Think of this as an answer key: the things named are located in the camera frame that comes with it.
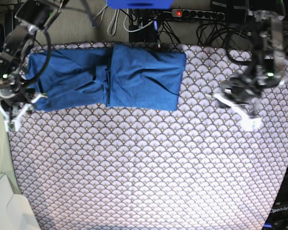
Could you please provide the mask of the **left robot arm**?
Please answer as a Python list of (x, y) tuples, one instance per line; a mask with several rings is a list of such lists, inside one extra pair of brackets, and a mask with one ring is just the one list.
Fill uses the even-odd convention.
[[(284, 84), (285, 52), (283, 48), (283, 12), (269, 10), (249, 11), (252, 19), (229, 32), (224, 41), (226, 55), (232, 63), (244, 65), (243, 73), (221, 82), (220, 91), (209, 95), (225, 108), (231, 108), (240, 117), (245, 131), (260, 128), (262, 119), (254, 107), (251, 113), (244, 108), (252, 99), (260, 99), (266, 89)], [(229, 41), (236, 33), (246, 30), (251, 42), (251, 60), (237, 61), (230, 55)]]

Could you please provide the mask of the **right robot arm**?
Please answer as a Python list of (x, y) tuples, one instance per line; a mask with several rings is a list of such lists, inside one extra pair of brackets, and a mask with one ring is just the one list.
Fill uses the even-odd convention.
[(28, 0), (19, 25), (0, 49), (0, 113), (6, 131), (18, 131), (33, 110), (97, 104), (107, 92), (96, 74), (100, 52), (90, 42), (52, 44), (49, 27), (67, 1)]

